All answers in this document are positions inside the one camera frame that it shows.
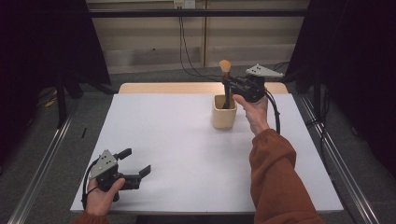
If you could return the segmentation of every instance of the rust-colored sweater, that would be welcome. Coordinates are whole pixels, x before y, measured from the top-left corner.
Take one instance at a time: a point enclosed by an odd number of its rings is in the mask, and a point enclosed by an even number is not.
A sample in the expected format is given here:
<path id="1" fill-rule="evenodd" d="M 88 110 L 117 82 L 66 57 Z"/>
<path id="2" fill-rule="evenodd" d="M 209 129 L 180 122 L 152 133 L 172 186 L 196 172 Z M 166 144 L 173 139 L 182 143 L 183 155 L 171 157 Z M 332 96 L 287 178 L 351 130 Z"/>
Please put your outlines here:
<path id="1" fill-rule="evenodd" d="M 268 129 L 252 140 L 250 193 L 255 224 L 324 223 L 300 177 L 294 171 L 296 152 L 288 140 Z M 72 223 L 106 224 L 106 217 L 81 213 Z"/>

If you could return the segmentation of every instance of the person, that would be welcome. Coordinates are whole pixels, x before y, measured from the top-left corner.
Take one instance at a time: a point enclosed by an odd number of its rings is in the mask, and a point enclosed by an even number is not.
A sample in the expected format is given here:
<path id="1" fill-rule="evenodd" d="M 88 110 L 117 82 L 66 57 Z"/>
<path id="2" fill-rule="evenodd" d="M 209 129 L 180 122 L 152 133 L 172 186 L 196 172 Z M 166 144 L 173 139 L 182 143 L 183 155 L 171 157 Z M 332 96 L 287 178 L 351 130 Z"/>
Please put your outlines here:
<path id="1" fill-rule="evenodd" d="M 255 134 L 249 155 L 250 194 L 256 207 L 254 223 L 324 223 L 302 180 L 294 171 L 294 148 L 268 125 L 268 99 L 264 96 L 255 104 L 248 103 L 241 95 L 235 94 L 233 99 L 246 111 L 250 130 Z M 93 190 L 88 195 L 87 209 L 72 223 L 107 223 L 106 215 L 113 197 L 122 188 L 124 181 L 119 179 L 108 192 Z M 96 186 L 97 183 L 92 180 L 88 189 Z"/>

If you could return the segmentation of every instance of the human hand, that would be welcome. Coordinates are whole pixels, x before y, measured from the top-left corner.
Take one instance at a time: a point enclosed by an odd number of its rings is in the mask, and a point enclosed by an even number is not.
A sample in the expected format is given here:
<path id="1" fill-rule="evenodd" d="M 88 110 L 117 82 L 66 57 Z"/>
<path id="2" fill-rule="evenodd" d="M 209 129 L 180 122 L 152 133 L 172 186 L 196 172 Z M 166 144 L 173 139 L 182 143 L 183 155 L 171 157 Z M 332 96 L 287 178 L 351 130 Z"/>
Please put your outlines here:
<path id="1" fill-rule="evenodd" d="M 250 123 L 250 130 L 255 135 L 270 128 L 267 122 L 268 98 L 266 96 L 262 97 L 257 103 L 249 103 L 238 94 L 233 95 L 233 99 L 244 107 L 247 120 Z"/>
<path id="2" fill-rule="evenodd" d="M 108 192 L 104 192 L 96 188 L 98 186 L 96 178 L 90 180 L 88 183 L 88 191 L 91 189 L 93 190 L 88 194 L 87 213 L 94 216 L 106 216 L 113 203 L 114 195 L 122 188 L 124 183 L 125 179 L 120 178 L 114 182 Z"/>

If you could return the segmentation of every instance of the cup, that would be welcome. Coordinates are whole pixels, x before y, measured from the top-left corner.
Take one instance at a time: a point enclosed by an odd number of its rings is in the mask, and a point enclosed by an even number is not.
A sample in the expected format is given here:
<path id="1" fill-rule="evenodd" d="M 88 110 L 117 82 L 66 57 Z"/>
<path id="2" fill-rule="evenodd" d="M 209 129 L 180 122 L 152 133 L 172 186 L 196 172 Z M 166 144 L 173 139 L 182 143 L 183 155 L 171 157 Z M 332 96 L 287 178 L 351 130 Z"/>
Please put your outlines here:
<path id="1" fill-rule="evenodd" d="M 230 99 L 230 108 L 223 109 L 225 95 L 215 95 L 212 103 L 212 125 L 216 129 L 231 129 L 235 122 L 236 103 L 233 98 Z"/>

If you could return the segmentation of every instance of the horizontal black bar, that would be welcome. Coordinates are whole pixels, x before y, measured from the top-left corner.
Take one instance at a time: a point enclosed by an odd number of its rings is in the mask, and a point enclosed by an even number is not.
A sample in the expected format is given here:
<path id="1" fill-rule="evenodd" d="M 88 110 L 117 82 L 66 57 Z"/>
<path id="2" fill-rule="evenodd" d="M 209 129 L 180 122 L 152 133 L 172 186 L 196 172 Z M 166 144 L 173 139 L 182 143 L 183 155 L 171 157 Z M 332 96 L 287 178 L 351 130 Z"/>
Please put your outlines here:
<path id="1" fill-rule="evenodd" d="M 139 17 L 307 17 L 329 16 L 334 11 L 307 9 L 148 9 L 148 10 L 113 10 L 91 9 L 92 18 L 139 18 Z"/>

